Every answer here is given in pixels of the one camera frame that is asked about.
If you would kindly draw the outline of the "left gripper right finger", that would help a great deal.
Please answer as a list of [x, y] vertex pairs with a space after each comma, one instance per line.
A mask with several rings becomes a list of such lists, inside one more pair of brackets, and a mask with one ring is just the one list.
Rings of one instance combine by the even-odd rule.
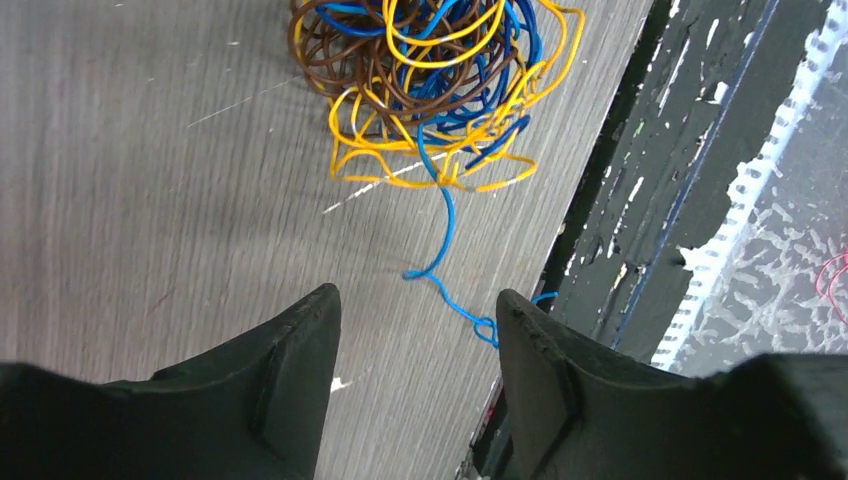
[[843, 479], [847, 359], [766, 353], [687, 378], [497, 298], [513, 446], [525, 479]]

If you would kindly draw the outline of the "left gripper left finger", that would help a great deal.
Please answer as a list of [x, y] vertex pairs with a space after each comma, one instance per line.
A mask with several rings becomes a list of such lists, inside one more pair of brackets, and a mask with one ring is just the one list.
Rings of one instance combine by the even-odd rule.
[[310, 479], [341, 326], [326, 283], [146, 381], [1, 367], [5, 479]]

